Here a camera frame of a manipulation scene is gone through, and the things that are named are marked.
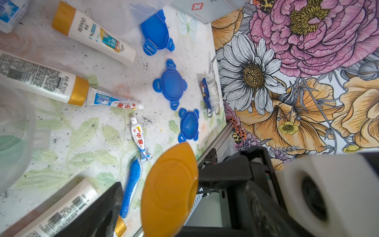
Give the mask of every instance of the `flower center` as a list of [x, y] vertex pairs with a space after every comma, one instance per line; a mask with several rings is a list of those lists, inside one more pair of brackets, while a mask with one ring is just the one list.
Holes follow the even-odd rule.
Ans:
[[319, 20], [324, 19], [329, 9], [321, 9], [321, 2], [323, 0], [308, 0], [308, 4], [300, 11], [292, 11], [291, 18], [291, 31], [298, 35], [306, 35], [311, 32], [315, 32], [318, 27], [318, 23], [309, 23], [313, 18]]
[[260, 88], [265, 82], [261, 68], [254, 64], [248, 64], [242, 72], [243, 80], [251, 88]]
[[292, 132], [294, 130], [293, 125], [284, 125], [282, 130], [286, 132]]

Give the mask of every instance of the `blue plastic lid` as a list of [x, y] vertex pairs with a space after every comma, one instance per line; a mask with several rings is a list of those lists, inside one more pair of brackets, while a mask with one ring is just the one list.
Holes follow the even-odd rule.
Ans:
[[187, 83], [176, 70], [176, 65], [172, 59], [168, 59], [167, 70], [162, 73], [162, 77], [153, 81], [153, 88], [156, 92], [162, 92], [164, 97], [171, 103], [171, 109], [179, 107], [179, 99], [187, 89]]
[[199, 110], [188, 112], [185, 108], [181, 108], [179, 116], [182, 121], [180, 122], [178, 141], [180, 143], [191, 139], [197, 141], [199, 139]]
[[141, 24], [142, 34], [146, 38], [143, 49], [147, 55], [154, 55], [158, 49], [164, 48], [174, 51], [175, 45], [168, 35], [165, 19], [163, 9], [160, 9]]

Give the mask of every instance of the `toothbrush handle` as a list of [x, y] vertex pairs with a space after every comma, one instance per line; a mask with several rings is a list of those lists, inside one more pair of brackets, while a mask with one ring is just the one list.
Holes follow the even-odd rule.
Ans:
[[137, 188], [138, 181], [141, 177], [141, 165], [138, 160], [133, 161], [130, 167], [130, 176], [126, 186], [124, 199], [122, 200], [120, 216], [125, 218], [128, 215], [130, 204], [132, 202], [135, 189]]

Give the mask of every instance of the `red cross logo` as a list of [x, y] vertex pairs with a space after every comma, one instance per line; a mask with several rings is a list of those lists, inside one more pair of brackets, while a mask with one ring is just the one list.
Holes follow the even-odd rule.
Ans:
[[204, 6], [204, 3], [194, 3], [193, 5], [192, 5], [192, 10], [194, 11], [194, 10], [201, 10], [202, 8], [203, 8], [203, 6]]

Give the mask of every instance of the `yellow round object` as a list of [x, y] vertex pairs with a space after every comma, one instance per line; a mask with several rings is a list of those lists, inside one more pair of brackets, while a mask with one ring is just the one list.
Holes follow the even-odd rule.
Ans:
[[145, 236], [175, 236], [190, 214], [198, 184], [195, 155], [187, 142], [163, 153], [150, 170], [142, 193]]

